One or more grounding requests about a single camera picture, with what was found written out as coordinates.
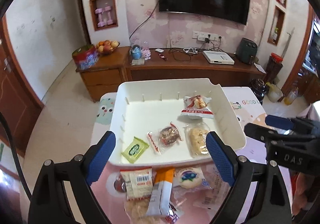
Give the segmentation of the white plastic storage bin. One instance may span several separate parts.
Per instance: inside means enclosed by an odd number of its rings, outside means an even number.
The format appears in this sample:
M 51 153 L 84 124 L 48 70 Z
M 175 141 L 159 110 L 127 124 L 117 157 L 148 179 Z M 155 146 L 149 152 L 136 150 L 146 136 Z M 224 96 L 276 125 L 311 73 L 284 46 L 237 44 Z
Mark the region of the white plastic storage bin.
M 182 116 L 185 96 L 203 95 L 212 100 L 208 104 L 214 113 L 212 119 L 191 119 Z M 136 136 L 148 141 L 148 132 L 160 130 L 173 122 L 180 130 L 183 141 L 161 155 L 149 147 L 131 164 L 122 155 Z M 125 82 L 118 87 L 110 131 L 116 136 L 116 146 L 109 162 L 118 167 L 144 167 L 204 162 L 210 157 L 192 157 L 186 142 L 187 124 L 206 123 L 223 143 L 237 151 L 246 145 L 246 137 L 236 114 L 220 85 L 207 78 L 173 79 Z

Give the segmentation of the red round tin box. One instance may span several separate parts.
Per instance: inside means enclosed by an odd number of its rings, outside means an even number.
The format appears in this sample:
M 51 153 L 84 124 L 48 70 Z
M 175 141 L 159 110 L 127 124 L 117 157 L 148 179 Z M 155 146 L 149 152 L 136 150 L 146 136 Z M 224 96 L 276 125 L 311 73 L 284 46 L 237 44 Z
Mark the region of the red round tin box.
M 72 58 L 80 70 L 86 70 L 98 61 L 98 51 L 92 44 L 85 45 L 72 53 Z

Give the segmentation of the fruit bowl with apples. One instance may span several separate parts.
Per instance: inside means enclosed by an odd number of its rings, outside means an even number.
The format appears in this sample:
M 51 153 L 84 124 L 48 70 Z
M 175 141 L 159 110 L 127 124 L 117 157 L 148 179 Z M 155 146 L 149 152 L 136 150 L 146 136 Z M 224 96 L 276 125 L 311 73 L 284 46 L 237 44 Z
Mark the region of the fruit bowl with apples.
M 119 45 L 120 42 L 118 41 L 100 41 L 99 43 L 97 43 L 96 49 L 100 55 L 109 55 L 112 54 L 119 47 Z

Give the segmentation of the orange white snack stick pack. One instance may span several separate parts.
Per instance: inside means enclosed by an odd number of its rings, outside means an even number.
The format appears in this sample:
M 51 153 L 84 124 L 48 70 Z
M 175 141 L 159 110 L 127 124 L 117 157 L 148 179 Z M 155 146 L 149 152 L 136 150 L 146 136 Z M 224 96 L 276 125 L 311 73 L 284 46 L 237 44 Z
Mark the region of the orange white snack stick pack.
M 166 217 L 168 215 L 174 173 L 175 168 L 156 171 L 146 216 Z

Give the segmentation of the red white triangular snack pack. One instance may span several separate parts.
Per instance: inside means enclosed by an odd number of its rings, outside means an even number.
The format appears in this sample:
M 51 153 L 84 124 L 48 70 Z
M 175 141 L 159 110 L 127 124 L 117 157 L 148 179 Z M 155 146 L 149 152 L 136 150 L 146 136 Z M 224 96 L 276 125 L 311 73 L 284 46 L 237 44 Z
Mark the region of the red white triangular snack pack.
M 214 113 L 208 107 L 211 100 L 212 99 L 210 97 L 203 95 L 185 96 L 183 99 L 184 108 L 181 111 L 181 115 L 188 116 L 192 119 L 212 119 L 214 117 Z

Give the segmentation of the pink dumbbells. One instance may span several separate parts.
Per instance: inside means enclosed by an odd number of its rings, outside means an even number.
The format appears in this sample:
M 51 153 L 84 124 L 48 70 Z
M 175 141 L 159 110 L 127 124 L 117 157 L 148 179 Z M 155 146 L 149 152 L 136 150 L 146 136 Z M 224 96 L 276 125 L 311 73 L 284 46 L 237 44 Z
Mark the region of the pink dumbbells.
M 95 10 L 95 14 L 98 16 L 98 24 L 97 27 L 105 27 L 114 24 L 114 20 L 111 17 L 111 6 L 106 6 L 104 8 L 97 8 Z

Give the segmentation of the dark green air fryer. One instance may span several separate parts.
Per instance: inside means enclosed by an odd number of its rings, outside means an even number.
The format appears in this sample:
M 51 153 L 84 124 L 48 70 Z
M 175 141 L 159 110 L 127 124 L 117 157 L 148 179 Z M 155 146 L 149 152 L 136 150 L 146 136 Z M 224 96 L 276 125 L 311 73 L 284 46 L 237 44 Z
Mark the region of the dark green air fryer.
M 240 62 L 252 65 L 253 61 L 257 54 L 257 44 L 247 38 L 242 38 L 237 49 L 236 49 L 236 57 Z

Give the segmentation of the rice cracker clear pack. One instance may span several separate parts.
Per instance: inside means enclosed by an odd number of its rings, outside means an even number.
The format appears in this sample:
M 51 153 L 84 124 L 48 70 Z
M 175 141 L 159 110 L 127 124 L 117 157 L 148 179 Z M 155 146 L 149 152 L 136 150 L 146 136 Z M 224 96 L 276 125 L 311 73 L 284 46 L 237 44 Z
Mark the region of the rice cracker clear pack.
M 185 126 L 184 134 L 192 157 L 201 157 L 209 154 L 206 147 L 206 137 L 209 132 L 209 126 L 204 122 Z

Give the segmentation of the green snack packet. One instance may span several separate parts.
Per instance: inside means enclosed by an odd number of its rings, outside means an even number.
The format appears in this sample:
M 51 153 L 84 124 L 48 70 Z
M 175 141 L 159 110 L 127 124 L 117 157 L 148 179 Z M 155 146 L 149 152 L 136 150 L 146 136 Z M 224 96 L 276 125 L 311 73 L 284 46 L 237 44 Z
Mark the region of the green snack packet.
M 121 155 L 128 162 L 134 164 L 149 147 L 149 143 L 135 136 L 129 146 L 121 152 Z

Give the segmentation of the white power strip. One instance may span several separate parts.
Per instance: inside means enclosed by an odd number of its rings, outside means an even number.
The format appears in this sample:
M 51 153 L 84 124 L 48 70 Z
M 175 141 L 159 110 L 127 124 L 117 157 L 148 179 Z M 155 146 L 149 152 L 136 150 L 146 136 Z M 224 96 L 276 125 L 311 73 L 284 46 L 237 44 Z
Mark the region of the white power strip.
M 192 38 L 198 41 L 205 41 L 206 39 L 209 39 L 212 41 L 220 41 L 222 39 L 222 37 L 218 34 L 200 32 L 200 31 L 193 31 Z

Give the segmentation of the white plastic jug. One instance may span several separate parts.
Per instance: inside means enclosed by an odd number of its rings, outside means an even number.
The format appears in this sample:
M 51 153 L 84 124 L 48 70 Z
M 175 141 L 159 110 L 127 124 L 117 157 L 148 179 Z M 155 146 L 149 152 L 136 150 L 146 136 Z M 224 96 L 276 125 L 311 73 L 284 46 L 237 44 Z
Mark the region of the white plastic jug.
M 278 100 L 280 100 L 283 97 L 283 92 L 276 85 L 267 82 L 266 86 L 268 86 L 268 93 L 267 93 L 268 99 L 272 103 L 276 103 Z

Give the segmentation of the brown date bar pack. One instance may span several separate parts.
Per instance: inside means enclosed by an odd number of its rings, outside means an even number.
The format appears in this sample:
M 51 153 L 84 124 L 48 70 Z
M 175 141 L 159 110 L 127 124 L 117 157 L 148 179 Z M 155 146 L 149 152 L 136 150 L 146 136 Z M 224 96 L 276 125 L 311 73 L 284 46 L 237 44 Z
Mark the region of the brown date bar pack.
M 172 202 L 170 202 L 169 211 L 165 217 L 165 220 L 169 224 L 175 224 L 183 215 L 184 211 L 180 210 L 180 208 L 176 207 Z

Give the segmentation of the red lidded dark container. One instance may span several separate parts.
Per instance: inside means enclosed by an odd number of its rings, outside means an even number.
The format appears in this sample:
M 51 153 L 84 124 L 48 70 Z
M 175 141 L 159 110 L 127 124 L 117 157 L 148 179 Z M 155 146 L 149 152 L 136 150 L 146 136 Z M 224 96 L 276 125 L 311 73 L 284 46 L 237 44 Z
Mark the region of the red lidded dark container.
M 264 77 L 264 82 L 273 83 L 276 76 L 283 67 L 282 64 L 283 58 L 276 53 L 271 53 L 268 63 L 266 65 L 266 75 Z

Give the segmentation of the pink toy figure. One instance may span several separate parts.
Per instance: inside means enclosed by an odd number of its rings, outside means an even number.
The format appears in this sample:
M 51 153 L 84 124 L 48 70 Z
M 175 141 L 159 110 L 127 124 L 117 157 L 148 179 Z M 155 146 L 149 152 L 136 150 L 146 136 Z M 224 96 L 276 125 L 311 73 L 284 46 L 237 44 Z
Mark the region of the pink toy figure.
M 144 58 L 145 61 L 151 59 L 151 51 L 149 48 L 149 43 L 147 41 L 143 42 L 141 53 L 142 53 L 142 57 Z

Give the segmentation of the wooden tv cabinet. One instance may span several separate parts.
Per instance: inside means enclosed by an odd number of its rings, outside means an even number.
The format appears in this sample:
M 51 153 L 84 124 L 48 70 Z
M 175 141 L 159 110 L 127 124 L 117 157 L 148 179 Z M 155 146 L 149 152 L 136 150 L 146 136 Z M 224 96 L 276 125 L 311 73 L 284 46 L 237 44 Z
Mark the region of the wooden tv cabinet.
M 131 65 L 129 49 L 119 47 L 100 57 L 89 69 L 76 69 L 94 102 L 106 93 L 116 92 L 121 83 L 128 81 L 208 78 L 213 84 L 228 87 L 249 86 L 251 80 L 264 78 L 254 65 L 246 65 L 237 58 L 234 65 L 210 64 L 202 54 L 189 57 L 176 48 L 164 50 L 167 60 L 152 49 L 151 59 L 145 64 Z

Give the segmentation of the blue snow globe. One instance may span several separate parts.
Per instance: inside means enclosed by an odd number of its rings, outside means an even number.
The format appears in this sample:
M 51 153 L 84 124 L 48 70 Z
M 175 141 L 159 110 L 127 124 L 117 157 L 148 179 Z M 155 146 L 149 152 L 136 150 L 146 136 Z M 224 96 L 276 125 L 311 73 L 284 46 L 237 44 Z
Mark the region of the blue snow globe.
M 137 44 L 131 46 L 130 53 L 133 60 L 139 60 L 142 57 L 141 47 Z

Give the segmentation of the puffed rice cake pack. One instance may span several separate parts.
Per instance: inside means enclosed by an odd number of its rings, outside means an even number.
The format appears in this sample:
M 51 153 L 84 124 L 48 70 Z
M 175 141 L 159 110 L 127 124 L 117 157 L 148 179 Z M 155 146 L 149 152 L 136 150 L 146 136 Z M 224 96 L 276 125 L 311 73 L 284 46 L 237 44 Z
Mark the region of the puffed rice cake pack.
M 149 206 L 149 199 L 126 201 L 124 209 L 130 219 L 130 223 L 156 224 L 160 223 L 158 217 L 146 216 Z

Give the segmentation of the white set-top box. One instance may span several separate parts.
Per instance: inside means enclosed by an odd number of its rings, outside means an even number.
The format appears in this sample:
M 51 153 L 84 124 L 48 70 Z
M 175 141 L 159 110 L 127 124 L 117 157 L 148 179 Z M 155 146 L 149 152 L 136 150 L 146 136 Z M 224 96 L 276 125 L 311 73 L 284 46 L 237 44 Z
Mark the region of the white set-top box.
M 234 60 L 225 52 L 203 51 L 202 54 L 210 64 L 234 65 Z

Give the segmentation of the clear nut candy pack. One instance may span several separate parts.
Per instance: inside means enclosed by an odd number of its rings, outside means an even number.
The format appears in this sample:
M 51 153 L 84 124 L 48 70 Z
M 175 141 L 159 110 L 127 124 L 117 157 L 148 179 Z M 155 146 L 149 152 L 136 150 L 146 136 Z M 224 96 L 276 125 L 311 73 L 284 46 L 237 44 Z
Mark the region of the clear nut candy pack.
M 156 155 L 165 153 L 168 149 L 183 141 L 180 130 L 173 122 L 160 130 L 148 132 L 147 138 Z

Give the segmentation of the wooden door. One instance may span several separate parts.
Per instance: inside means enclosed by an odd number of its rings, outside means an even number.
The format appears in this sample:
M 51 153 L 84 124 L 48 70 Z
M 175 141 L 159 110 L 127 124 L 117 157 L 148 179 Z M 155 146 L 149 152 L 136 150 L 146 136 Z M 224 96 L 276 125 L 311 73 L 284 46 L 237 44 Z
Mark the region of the wooden door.
M 20 156 L 27 145 L 44 105 L 36 97 L 20 68 L 7 29 L 1 19 L 1 113 L 5 117 Z

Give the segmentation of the red white label snack bag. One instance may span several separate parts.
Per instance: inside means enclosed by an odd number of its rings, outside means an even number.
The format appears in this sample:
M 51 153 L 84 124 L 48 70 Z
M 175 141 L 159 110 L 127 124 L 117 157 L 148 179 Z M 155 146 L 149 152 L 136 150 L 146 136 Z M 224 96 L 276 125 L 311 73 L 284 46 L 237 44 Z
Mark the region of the red white label snack bag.
M 127 201 L 149 199 L 153 190 L 152 168 L 122 170 Z

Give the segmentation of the small clear candy pack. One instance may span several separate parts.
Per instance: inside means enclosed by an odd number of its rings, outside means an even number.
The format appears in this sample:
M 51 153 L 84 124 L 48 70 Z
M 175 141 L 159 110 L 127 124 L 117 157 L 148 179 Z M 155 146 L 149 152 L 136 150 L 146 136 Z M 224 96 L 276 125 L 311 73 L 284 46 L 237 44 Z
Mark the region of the small clear candy pack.
M 114 181 L 114 188 L 119 193 L 126 192 L 126 183 L 121 174 L 116 177 L 116 180 Z

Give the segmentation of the large clear printed biscuit bag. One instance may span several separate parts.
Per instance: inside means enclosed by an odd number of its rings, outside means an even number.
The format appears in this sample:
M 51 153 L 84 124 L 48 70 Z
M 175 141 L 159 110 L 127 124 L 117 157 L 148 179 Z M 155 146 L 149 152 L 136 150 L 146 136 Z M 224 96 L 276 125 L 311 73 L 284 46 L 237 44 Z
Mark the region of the large clear printed biscuit bag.
M 193 167 L 200 167 L 202 169 L 210 187 L 184 189 L 181 187 L 173 187 L 172 185 L 173 199 L 180 204 L 187 203 L 191 206 L 216 213 L 225 200 L 230 186 L 222 180 L 215 164 L 208 163 Z

